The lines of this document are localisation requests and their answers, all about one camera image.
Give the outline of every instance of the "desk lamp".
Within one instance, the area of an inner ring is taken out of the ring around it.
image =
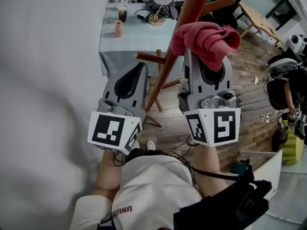
[[[165,17],[160,14],[161,7],[163,5],[168,5],[170,4],[173,0],[154,0],[157,4],[160,4],[160,8],[158,11],[149,17],[148,22],[152,25],[164,25],[165,23]]]

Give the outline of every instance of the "pink towel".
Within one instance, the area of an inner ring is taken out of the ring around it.
[[[171,50],[175,55],[184,55],[188,47],[210,70],[218,72],[228,52],[240,47],[240,35],[229,25],[220,27],[212,22],[194,22],[175,31]]]

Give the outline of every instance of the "light blue tablecloth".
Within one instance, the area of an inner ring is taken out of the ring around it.
[[[166,54],[177,21],[166,19],[163,26],[144,23],[135,16],[135,12],[143,9],[144,6],[144,3],[128,4],[127,20],[122,24],[123,35],[115,38],[114,22],[118,20],[117,4],[108,4],[99,46],[104,75],[110,77],[126,66],[136,66],[141,61],[135,58],[137,51],[156,55],[156,50],[161,49],[163,56]],[[139,11],[138,14],[146,16],[148,11]],[[145,63],[148,67],[148,75],[158,76],[157,63],[148,61],[145,61]],[[178,57],[167,82],[177,78],[182,63],[183,57]]]

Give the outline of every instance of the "green object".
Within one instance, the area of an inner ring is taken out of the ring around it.
[[[288,140],[286,141],[283,150],[283,161],[287,165],[294,164],[302,158],[304,150],[304,141],[296,137],[292,130],[288,129]]]
[[[233,166],[231,166],[230,173],[238,174],[239,176],[243,176],[243,171],[246,170],[248,166],[249,164],[245,164],[245,163],[235,163]]]

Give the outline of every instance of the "wooden rack arm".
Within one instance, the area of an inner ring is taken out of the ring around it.
[[[213,2],[206,3],[202,10],[201,15],[205,15],[209,12],[222,9],[235,4],[235,0],[217,0]]]
[[[149,116],[149,115],[147,115],[147,117],[148,117],[149,120],[151,120],[152,122],[154,122],[155,126],[157,126],[157,127],[159,127],[159,128],[162,127],[162,125],[161,125],[159,122],[157,122],[153,117],[151,117],[151,116]]]
[[[180,84],[180,80],[179,79],[176,79],[174,81],[166,83],[165,85],[163,85],[162,89],[166,89],[166,88],[171,87],[171,86],[176,85],[176,84]]]
[[[162,57],[162,50],[157,49],[157,50],[156,50],[156,53],[157,53],[157,56],[158,56],[158,57]],[[159,72],[161,71],[162,67],[163,67],[163,64],[158,63],[158,70],[159,70]]]
[[[165,64],[165,59],[163,57],[158,57],[150,54],[146,54],[143,52],[137,52],[135,57],[137,59],[147,60],[155,63]]]

